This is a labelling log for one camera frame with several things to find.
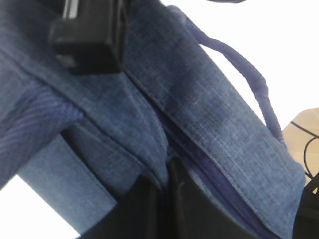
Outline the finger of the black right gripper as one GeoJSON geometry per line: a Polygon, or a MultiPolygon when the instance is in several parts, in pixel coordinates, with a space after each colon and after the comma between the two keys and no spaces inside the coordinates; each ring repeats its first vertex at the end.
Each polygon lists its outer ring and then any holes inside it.
{"type": "Polygon", "coordinates": [[[65,0],[48,42],[74,75],[121,72],[129,23],[128,0],[65,0]]]}

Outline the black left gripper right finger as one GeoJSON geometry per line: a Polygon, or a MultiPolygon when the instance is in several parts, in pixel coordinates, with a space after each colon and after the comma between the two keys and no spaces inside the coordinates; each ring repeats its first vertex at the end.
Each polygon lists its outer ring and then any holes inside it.
{"type": "Polygon", "coordinates": [[[176,239],[258,239],[213,205],[181,159],[168,163],[176,239]]]}

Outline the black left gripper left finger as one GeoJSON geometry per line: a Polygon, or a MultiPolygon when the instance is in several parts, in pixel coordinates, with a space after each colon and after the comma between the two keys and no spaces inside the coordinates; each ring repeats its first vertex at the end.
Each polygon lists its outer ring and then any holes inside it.
{"type": "Polygon", "coordinates": [[[127,195],[81,239],[170,239],[167,210],[155,185],[140,176],[127,195]]]}

